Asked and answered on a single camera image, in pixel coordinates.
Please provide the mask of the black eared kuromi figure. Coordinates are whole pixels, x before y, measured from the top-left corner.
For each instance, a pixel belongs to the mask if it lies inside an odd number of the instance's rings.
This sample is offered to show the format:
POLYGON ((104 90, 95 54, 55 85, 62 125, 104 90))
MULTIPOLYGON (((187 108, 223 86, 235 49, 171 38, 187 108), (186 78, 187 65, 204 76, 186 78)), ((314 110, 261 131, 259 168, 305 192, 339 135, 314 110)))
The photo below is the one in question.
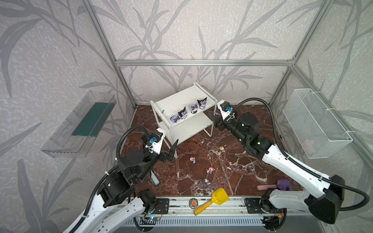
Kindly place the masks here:
POLYGON ((205 97, 204 99, 201 99, 201 100, 197 100, 197 104, 199 106, 199 109, 204 110, 206 108, 206 104, 207 104, 207 97, 205 97))

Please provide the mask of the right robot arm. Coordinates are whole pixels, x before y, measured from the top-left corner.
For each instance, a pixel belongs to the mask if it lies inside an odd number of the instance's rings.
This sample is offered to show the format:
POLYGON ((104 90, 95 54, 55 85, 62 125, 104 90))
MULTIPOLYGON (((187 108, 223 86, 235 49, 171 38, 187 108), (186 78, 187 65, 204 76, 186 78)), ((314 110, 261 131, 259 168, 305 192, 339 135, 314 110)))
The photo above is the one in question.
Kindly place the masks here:
POLYGON ((253 114, 237 117, 238 107, 227 101, 218 102, 217 108, 221 116, 211 114, 210 117, 219 131, 228 130, 246 152, 280 170, 304 188, 304 191, 268 188, 259 203, 263 211, 271 213, 275 209, 294 209, 334 224, 340 211, 357 210, 369 203, 370 197, 366 192, 345 185, 342 177, 318 172, 288 154, 279 145, 278 137, 271 141, 260 135, 260 123, 253 114))

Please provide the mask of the purple kuromi figure black bow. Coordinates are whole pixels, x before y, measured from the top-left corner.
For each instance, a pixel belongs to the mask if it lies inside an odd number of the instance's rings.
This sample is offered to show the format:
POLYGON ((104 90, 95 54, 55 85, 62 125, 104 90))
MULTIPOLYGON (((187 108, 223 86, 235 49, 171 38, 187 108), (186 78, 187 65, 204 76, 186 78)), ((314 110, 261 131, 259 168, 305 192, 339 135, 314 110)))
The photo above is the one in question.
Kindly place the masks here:
POLYGON ((172 116, 170 118, 170 120, 171 120, 172 123, 176 124, 180 120, 180 116, 178 114, 176 114, 176 115, 172 116))

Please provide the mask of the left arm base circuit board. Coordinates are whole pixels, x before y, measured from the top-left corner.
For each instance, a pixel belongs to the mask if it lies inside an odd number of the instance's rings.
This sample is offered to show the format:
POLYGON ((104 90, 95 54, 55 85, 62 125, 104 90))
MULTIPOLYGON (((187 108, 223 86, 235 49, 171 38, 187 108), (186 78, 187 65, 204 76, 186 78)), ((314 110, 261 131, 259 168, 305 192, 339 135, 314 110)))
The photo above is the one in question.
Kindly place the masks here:
POLYGON ((142 225, 156 225, 161 219, 162 216, 144 216, 141 218, 140 223, 142 225))

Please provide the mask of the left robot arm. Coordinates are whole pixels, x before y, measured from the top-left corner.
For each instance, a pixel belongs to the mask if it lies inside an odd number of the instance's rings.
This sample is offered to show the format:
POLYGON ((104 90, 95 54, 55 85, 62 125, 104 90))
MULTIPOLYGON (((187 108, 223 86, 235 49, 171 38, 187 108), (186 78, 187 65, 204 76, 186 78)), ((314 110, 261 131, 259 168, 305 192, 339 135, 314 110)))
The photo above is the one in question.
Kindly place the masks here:
POLYGON ((178 141, 169 151, 162 150, 166 132, 158 128, 149 133, 136 125, 119 139, 116 148, 116 165, 94 187, 82 214, 65 230, 67 233, 113 233, 129 220, 152 211, 157 199, 146 189, 135 195, 135 186, 142 183, 158 162, 172 161, 178 141), (142 148, 121 156, 126 138, 136 129, 143 131, 142 148))

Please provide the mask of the red cap doraemon figure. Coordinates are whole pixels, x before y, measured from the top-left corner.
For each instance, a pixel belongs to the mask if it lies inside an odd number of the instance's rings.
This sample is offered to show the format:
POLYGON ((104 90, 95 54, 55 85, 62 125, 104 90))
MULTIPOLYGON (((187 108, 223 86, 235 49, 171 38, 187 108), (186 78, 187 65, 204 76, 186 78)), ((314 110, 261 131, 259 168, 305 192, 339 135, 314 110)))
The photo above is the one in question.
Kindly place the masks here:
POLYGON ((195 164, 195 163, 197 162, 197 159, 196 159, 195 157, 193 157, 193 156, 191 156, 191 157, 189 158, 189 160, 190 160, 190 162, 192 162, 193 164, 195 164))

